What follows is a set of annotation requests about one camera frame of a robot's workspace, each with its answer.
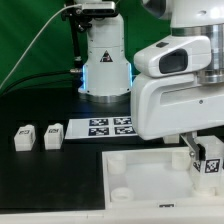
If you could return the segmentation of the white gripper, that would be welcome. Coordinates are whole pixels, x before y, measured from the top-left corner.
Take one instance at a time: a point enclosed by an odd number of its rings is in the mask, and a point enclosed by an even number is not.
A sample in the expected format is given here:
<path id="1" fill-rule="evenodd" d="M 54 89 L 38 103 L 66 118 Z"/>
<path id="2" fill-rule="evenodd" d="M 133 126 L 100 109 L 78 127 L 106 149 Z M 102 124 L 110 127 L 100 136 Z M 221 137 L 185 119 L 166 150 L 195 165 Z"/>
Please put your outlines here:
<path id="1" fill-rule="evenodd" d="M 133 128 L 142 139 L 181 134 L 190 156 L 205 161 L 205 147 L 193 131 L 224 125 L 224 83 L 200 85 L 193 74 L 159 79 L 139 74 L 130 105 Z"/>

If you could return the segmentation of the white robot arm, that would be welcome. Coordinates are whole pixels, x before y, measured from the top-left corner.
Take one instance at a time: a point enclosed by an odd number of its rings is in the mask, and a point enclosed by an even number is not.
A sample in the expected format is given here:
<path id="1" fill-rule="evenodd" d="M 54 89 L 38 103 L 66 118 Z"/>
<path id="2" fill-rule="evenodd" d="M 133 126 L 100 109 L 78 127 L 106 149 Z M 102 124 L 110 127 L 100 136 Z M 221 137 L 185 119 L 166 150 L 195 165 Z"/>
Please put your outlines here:
<path id="1" fill-rule="evenodd" d="M 224 0 L 141 0 L 171 33 L 124 56 L 123 19 L 113 2 L 80 0 L 90 20 L 79 92 L 110 102 L 131 96 L 131 121 L 144 140 L 180 134 L 197 160 L 208 149 L 193 133 L 224 125 Z"/>

